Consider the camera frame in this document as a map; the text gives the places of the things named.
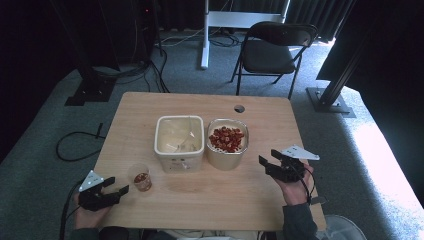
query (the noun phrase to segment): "chair back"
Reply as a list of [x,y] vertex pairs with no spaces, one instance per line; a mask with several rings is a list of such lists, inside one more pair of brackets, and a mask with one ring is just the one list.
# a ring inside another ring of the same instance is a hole
[[252,25],[245,39],[254,37],[280,46],[310,47],[316,36],[317,28],[311,24],[284,24],[265,21]]

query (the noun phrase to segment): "plastic container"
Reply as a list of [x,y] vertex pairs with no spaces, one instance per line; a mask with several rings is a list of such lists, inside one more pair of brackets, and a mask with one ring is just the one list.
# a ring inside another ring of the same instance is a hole
[[205,150],[202,118],[188,115],[160,117],[156,124],[154,149],[166,173],[200,170]]
[[[212,145],[209,136],[213,135],[215,129],[222,129],[223,126],[230,129],[240,129],[244,134],[244,137],[241,138],[240,148],[236,152],[225,152]],[[209,123],[206,145],[206,156],[212,166],[223,171],[233,170],[240,164],[242,156],[247,150],[249,145],[249,131],[246,124],[239,120],[215,119]]]

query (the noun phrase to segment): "stand base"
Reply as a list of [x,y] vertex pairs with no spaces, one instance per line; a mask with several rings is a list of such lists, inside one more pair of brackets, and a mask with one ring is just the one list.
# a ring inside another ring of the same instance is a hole
[[325,88],[306,88],[306,91],[308,92],[309,98],[314,105],[315,111],[326,113],[341,113],[345,118],[356,118],[352,108],[346,106],[346,103],[344,102],[341,95],[331,106],[326,106],[320,104],[319,101],[322,93],[325,91]]
[[85,102],[107,102],[112,94],[115,82],[115,78],[101,79],[98,89],[87,91],[86,83],[83,80],[75,95],[68,98],[65,106],[84,106]]

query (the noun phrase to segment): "white plastic container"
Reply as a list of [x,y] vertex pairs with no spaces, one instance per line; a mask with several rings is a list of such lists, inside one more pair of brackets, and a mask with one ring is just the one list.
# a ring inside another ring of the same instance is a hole
[[200,170],[205,150],[203,119],[193,115],[160,117],[154,148],[166,173]]

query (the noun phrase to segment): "chair leg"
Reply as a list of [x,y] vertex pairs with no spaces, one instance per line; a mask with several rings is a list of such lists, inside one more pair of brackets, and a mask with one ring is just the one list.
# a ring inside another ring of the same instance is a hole
[[236,75],[237,68],[238,68],[239,64],[240,64],[240,57],[237,59],[237,63],[236,63],[236,66],[234,67],[233,76],[231,77],[231,81],[230,82],[233,82],[234,76]]
[[239,68],[239,73],[238,73],[238,78],[237,78],[237,91],[236,91],[236,96],[239,95],[240,93],[240,83],[241,83],[241,71],[242,71],[242,67],[241,67],[241,63],[238,64],[238,68]]
[[294,72],[293,81],[292,81],[292,84],[290,86],[289,96],[287,97],[289,100],[290,100],[291,95],[293,93],[294,83],[296,82],[296,78],[297,78],[297,73],[298,72],[299,72],[299,68],[297,68],[296,71]]
[[293,76],[293,80],[292,80],[292,85],[290,86],[289,96],[287,97],[289,100],[290,100],[291,95],[292,95],[292,93],[293,93],[294,83],[296,82],[297,73],[299,72],[300,64],[301,64],[301,63],[302,63],[302,55],[299,55],[299,59],[297,60],[296,70],[294,71],[294,76]]
[[283,76],[284,74],[281,74],[280,76],[278,76],[278,78],[277,79],[275,79],[275,81],[274,82],[272,82],[272,84],[276,84],[277,82],[278,82],[278,80],[280,80],[280,78]]

